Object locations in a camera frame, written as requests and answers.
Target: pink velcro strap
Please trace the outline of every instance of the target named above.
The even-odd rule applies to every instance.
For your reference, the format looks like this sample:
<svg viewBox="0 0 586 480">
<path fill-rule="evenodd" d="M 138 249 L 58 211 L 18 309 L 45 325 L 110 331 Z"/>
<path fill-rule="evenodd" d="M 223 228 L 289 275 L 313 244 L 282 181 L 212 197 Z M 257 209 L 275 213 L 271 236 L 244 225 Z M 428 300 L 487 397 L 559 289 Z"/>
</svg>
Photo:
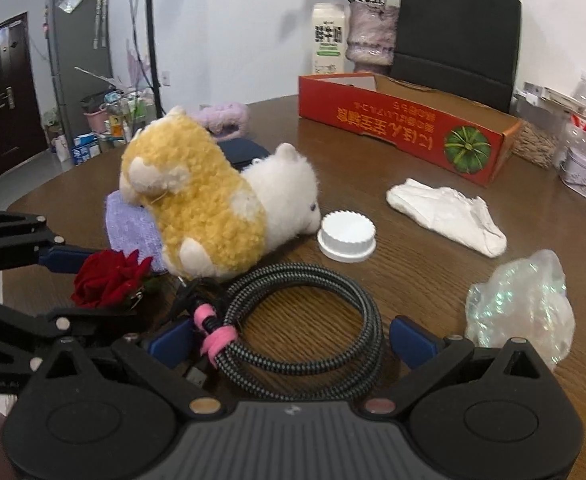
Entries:
<svg viewBox="0 0 586 480">
<path fill-rule="evenodd" d="M 202 324 L 204 323 L 205 319 L 211 316 L 215 316 L 215 310 L 213 310 L 213 307 L 209 303 L 200 305 L 195 309 L 195 313 L 193 314 L 193 321 L 195 326 L 204 332 Z M 212 333 L 206 336 L 199 353 L 201 355 L 207 354 L 211 364 L 217 368 L 215 356 L 222 352 L 228 344 L 232 343 L 236 339 L 237 331 L 235 330 L 235 327 L 231 325 L 221 326 L 219 329 L 214 330 Z"/>
<path fill-rule="evenodd" d="M 202 323 L 204 323 L 205 319 L 211 316 L 215 316 L 215 310 L 213 310 L 213 307 L 209 303 L 205 303 L 195 309 L 195 313 L 193 314 L 193 322 L 200 330 L 204 330 L 202 328 Z"/>
<path fill-rule="evenodd" d="M 211 361 L 211 364 L 217 368 L 215 356 L 222 352 L 228 344 L 232 343 L 236 339 L 237 331 L 235 330 L 234 326 L 221 326 L 219 329 L 206 336 L 199 353 L 201 355 L 208 354 L 209 361 Z"/>
</svg>

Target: yellow plush alpaca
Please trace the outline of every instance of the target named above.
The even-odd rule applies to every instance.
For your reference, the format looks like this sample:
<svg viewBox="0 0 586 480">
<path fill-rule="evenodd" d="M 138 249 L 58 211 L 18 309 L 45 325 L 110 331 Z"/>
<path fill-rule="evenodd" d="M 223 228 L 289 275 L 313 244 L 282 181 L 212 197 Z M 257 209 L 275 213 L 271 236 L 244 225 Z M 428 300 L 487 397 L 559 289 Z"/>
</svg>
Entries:
<svg viewBox="0 0 586 480">
<path fill-rule="evenodd" d="M 176 276 L 228 278 L 265 252 L 266 216 L 250 184 L 181 108 L 149 124 L 122 156 L 120 192 L 148 209 Z"/>
</svg>

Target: white lid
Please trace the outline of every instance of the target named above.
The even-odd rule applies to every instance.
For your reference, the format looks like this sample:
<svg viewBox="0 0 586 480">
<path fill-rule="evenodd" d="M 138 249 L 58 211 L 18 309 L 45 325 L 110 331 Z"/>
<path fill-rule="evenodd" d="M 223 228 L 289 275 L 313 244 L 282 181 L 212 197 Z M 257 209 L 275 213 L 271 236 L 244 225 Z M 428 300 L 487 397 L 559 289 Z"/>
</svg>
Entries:
<svg viewBox="0 0 586 480">
<path fill-rule="evenodd" d="M 323 218 L 317 241 L 332 260 L 345 264 L 363 262 L 375 251 L 375 226 L 359 213 L 335 211 Z"/>
</svg>

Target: white plush alpaca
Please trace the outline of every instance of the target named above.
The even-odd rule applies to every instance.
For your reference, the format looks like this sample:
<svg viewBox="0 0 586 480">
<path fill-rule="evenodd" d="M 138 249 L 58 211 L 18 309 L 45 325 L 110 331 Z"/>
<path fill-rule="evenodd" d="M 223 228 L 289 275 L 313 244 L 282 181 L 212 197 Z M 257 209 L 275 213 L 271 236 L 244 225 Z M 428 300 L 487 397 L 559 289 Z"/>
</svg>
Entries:
<svg viewBox="0 0 586 480">
<path fill-rule="evenodd" d="M 241 175 L 266 210 L 266 247 L 270 253 L 298 234 L 320 228 L 317 179 L 305 157 L 281 144 L 264 160 L 256 159 Z"/>
</svg>

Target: braided cable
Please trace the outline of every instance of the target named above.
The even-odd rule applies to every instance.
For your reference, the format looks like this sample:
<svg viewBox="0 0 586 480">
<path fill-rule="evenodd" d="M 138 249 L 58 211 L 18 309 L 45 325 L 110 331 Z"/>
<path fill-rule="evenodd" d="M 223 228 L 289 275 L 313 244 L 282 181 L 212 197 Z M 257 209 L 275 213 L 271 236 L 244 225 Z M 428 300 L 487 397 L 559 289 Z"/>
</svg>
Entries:
<svg viewBox="0 0 586 480">
<path fill-rule="evenodd" d="M 316 286 L 340 296 L 362 317 L 355 341 L 342 353 L 327 359 L 307 362 L 283 362 L 258 354 L 240 340 L 229 344 L 215 361 L 219 370 L 237 386 L 262 399 L 279 401 L 350 400 L 361 397 L 374 386 L 383 359 L 382 320 L 371 296 L 355 281 L 317 265 L 286 263 L 261 267 L 242 276 L 228 289 L 228 305 L 223 324 L 243 322 L 266 297 L 290 286 Z M 253 365 L 262 370 L 287 376 L 311 376 L 341 368 L 355 360 L 361 365 L 336 384 L 303 394 L 274 392 L 246 369 Z"/>
</svg>

